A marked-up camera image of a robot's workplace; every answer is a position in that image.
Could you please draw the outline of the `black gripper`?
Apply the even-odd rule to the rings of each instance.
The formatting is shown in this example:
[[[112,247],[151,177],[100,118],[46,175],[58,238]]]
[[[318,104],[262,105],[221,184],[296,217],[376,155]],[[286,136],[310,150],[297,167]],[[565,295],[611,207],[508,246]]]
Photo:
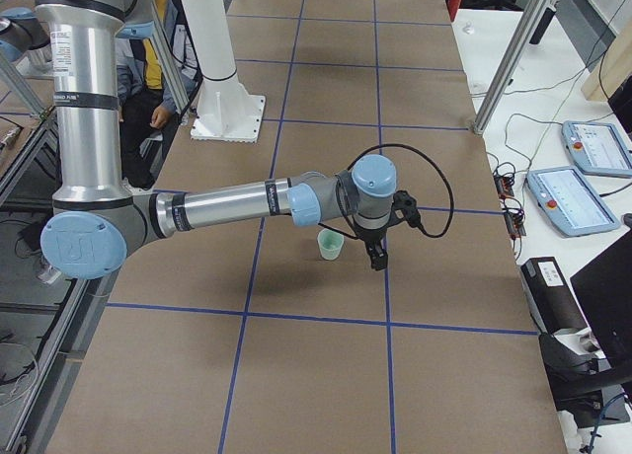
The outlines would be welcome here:
[[[388,254],[382,246],[382,241],[387,234],[387,229],[387,225],[369,229],[354,222],[356,235],[367,245],[367,254],[370,259],[370,266],[373,270],[386,270],[388,268]]]

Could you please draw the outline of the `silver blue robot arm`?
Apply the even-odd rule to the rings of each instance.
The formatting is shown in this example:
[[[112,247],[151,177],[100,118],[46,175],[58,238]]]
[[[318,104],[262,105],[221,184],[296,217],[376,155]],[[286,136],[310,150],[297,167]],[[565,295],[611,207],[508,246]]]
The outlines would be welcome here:
[[[53,267],[96,279],[177,232],[276,215],[298,226],[349,217],[371,266],[387,267],[381,242],[395,222],[397,185],[394,164],[381,155],[363,152],[331,178],[309,172],[202,193],[128,191],[121,182],[115,39],[158,30],[153,0],[35,3],[50,32],[61,159],[62,183],[40,235]]]

